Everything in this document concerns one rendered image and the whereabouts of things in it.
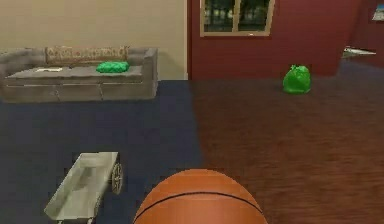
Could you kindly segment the white table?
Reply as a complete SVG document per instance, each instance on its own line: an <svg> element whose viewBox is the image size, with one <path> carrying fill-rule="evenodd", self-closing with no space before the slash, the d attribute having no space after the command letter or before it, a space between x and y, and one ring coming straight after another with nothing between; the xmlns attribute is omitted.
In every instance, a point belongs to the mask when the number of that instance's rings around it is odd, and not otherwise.
<svg viewBox="0 0 384 224"><path fill-rule="evenodd" d="M342 57L343 58L350 58L350 57L372 56L372 55L375 55L375 52L363 50L363 49L346 47L343 51Z"/></svg>

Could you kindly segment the orange basketball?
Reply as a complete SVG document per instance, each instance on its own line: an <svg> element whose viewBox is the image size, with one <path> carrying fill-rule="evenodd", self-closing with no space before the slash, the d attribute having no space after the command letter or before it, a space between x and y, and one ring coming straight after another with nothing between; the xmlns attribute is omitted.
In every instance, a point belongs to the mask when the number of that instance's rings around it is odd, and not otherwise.
<svg viewBox="0 0 384 224"><path fill-rule="evenodd" d="M188 169L159 182L132 224L268 224L254 197L238 182L209 169Z"/></svg>

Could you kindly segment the pale grey wheeled cart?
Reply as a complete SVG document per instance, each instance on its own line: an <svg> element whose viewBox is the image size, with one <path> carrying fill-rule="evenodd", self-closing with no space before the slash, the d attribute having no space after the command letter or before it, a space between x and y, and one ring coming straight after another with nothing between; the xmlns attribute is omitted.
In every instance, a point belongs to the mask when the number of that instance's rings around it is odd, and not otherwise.
<svg viewBox="0 0 384 224"><path fill-rule="evenodd" d="M93 224L106 190L119 195L123 179L118 152L80 153L44 212L56 224Z"/></svg>

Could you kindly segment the green cushion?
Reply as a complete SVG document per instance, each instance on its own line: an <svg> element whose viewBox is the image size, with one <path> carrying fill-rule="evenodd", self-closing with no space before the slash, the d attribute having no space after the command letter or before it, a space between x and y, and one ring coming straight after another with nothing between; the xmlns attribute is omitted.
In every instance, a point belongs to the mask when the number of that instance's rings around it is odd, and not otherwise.
<svg viewBox="0 0 384 224"><path fill-rule="evenodd" d="M99 73L122 73L129 69L128 62L103 62L96 67Z"/></svg>

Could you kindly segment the beige framed window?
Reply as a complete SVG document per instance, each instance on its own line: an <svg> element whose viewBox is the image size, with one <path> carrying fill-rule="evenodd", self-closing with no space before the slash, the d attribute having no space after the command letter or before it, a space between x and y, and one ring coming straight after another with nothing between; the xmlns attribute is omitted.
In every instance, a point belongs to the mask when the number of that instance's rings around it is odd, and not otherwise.
<svg viewBox="0 0 384 224"><path fill-rule="evenodd" d="M276 0L200 0L200 36L269 36L275 2Z"/></svg>

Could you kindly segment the patterned beige long cushion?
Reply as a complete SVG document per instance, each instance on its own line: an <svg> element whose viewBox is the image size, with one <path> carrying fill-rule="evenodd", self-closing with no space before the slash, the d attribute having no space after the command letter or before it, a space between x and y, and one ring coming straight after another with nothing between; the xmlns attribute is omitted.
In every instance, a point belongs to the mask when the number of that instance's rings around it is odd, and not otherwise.
<svg viewBox="0 0 384 224"><path fill-rule="evenodd" d="M45 48L46 63L50 65L97 64L105 61L126 61L128 46Z"/></svg>

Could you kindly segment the grey sofa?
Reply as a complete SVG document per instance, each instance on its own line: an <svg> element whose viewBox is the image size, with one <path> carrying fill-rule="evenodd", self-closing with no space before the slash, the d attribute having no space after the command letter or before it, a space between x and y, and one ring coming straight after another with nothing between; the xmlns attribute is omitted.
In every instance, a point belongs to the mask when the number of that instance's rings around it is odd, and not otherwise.
<svg viewBox="0 0 384 224"><path fill-rule="evenodd" d="M128 49L130 67L122 73L99 73L100 64L50 65L45 48L0 54L0 100L7 103L146 100L156 96L158 50ZM35 72L63 68L60 72Z"/></svg>

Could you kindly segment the framed wall picture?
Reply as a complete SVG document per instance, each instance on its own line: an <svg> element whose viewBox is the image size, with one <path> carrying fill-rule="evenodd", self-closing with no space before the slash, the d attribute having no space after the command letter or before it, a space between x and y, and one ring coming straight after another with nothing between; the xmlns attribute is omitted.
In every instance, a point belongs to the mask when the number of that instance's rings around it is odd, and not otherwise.
<svg viewBox="0 0 384 224"><path fill-rule="evenodd" d="M372 16L373 21L384 22L384 4L378 4Z"/></svg>

